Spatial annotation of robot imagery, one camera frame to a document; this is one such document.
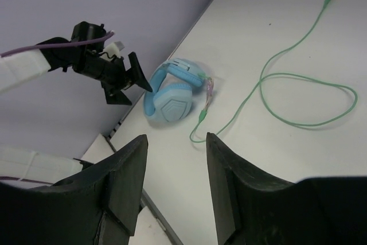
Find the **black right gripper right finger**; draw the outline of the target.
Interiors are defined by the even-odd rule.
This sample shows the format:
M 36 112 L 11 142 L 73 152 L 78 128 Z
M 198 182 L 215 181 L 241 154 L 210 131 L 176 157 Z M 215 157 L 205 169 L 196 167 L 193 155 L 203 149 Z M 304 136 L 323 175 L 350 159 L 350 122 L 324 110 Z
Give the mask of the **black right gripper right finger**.
M 206 136 L 219 244 L 365 244 L 366 177 L 273 176 Z

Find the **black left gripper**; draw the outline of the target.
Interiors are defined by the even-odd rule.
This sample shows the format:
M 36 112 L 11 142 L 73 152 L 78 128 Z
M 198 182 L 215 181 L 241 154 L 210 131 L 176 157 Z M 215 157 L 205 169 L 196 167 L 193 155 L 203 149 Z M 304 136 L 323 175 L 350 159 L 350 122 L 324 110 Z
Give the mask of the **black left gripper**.
M 113 35 L 114 32 L 106 31 L 103 24 L 80 22 L 73 28 L 71 41 L 76 45 L 68 51 L 68 60 L 75 72 L 101 82 L 107 104 L 131 106 L 132 101 L 123 90 L 130 88 L 132 83 L 148 92 L 153 89 L 135 52 L 128 54 L 131 77 L 121 57 L 105 52 L 104 43 Z

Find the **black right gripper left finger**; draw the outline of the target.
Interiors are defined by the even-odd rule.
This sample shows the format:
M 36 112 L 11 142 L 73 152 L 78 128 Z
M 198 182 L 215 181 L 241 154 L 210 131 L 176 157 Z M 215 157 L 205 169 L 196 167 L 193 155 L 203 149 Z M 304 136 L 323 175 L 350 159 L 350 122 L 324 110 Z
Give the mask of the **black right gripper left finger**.
M 135 233 L 148 139 L 51 186 L 1 185 L 2 244 L 127 244 Z

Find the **light blue headphones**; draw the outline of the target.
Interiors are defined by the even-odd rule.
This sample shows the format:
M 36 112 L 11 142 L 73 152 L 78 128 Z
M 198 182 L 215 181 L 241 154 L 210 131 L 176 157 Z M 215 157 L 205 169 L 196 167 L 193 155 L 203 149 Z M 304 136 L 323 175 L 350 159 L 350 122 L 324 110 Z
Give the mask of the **light blue headphones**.
M 155 123 L 171 123 L 182 120 L 190 112 L 195 88 L 206 86 L 204 112 L 207 112 L 214 82 L 195 62 L 174 58 L 155 70 L 150 85 L 153 90 L 143 98 L 145 117 Z

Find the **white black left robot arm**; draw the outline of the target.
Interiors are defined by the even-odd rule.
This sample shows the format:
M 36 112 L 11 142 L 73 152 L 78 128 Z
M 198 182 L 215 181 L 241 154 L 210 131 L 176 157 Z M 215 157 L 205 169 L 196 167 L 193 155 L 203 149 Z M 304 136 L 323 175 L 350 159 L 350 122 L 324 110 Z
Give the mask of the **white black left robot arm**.
M 128 54 L 130 68 L 124 66 L 120 55 L 121 42 L 105 46 L 105 41 L 114 35 L 104 25 L 82 21 L 73 28 L 67 40 L 54 37 L 39 44 L 10 50 L 1 54 L 1 92 L 6 92 L 27 81 L 61 68 L 101 83 L 107 104 L 130 106 L 131 100 L 124 91 L 136 84 L 151 92 L 135 52 Z

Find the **metal rail strip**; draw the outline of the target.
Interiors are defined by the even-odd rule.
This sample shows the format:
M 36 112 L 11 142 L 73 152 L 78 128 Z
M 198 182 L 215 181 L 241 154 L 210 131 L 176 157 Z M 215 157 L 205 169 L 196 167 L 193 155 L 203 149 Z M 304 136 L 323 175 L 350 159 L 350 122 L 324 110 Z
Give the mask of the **metal rail strip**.
M 127 244 L 135 232 L 146 171 L 148 140 L 140 135 L 117 153 L 83 171 L 92 210 L 92 244 Z

